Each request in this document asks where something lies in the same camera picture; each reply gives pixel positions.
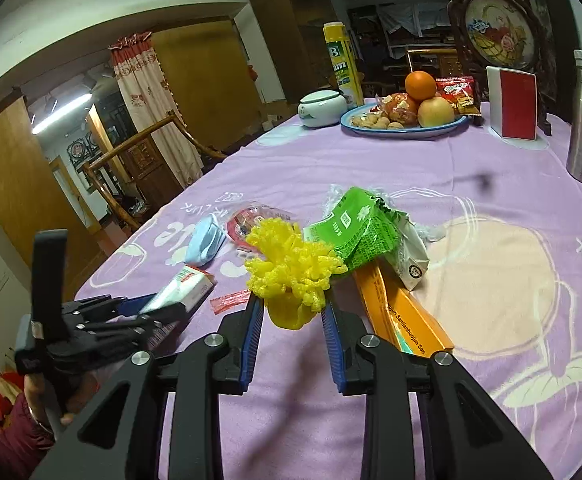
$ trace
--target yellow crocheted flower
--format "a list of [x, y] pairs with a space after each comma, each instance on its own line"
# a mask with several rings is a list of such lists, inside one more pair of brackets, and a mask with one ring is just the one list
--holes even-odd
[[271, 321], [281, 328], [297, 330], [311, 321], [324, 308], [332, 274], [347, 272], [331, 247], [304, 241], [297, 224], [280, 218], [262, 220], [246, 241], [267, 258], [246, 262], [247, 287], [265, 300]]

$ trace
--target metal screw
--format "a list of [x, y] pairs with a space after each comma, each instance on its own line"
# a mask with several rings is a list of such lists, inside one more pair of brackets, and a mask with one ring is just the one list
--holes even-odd
[[434, 359], [440, 366], [449, 366], [453, 362], [453, 356], [449, 352], [438, 352]]
[[380, 344], [380, 338], [377, 335], [367, 334], [360, 338], [360, 344], [367, 348], [375, 348]]
[[222, 336], [222, 334], [214, 333], [205, 337], [205, 345], [207, 346], [220, 346], [224, 342], [225, 338]]
[[149, 352], [136, 352], [131, 356], [131, 362], [138, 366], [146, 364], [149, 359], [151, 359], [151, 354], [149, 354]]

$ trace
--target orange medicine box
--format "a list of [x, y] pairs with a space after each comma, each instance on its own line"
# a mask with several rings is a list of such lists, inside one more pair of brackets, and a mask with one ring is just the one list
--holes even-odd
[[375, 334], [403, 352], [431, 357], [453, 349], [442, 327], [380, 258], [354, 271], [357, 290]]

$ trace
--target curtain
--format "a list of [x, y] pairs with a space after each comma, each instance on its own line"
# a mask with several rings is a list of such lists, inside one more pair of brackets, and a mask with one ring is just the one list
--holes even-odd
[[[117, 84], [137, 131], [180, 111], [149, 39], [151, 32], [120, 38], [109, 47]], [[183, 188], [202, 176], [202, 161], [195, 147], [174, 124], [151, 134], [164, 160]]]
[[451, 25], [444, 3], [392, 4], [378, 7], [377, 14], [387, 34], [404, 27], [421, 38], [427, 28]]

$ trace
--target blue gripper pad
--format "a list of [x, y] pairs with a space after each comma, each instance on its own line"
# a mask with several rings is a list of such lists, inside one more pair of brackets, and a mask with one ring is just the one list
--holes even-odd
[[253, 312], [249, 319], [249, 326], [244, 345], [242, 346], [240, 385], [243, 391], [247, 391], [249, 383], [253, 380], [253, 370], [255, 368], [255, 357], [258, 354], [258, 342], [262, 330], [262, 320], [264, 319], [264, 304], [260, 298], [256, 298], [253, 304]]
[[324, 330], [327, 353], [331, 363], [331, 376], [333, 377], [333, 382], [338, 386], [338, 391], [342, 393], [347, 384], [344, 374], [344, 358], [340, 334], [338, 333], [338, 326], [335, 322], [333, 307], [330, 302], [327, 302], [322, 311], [322, 329]]

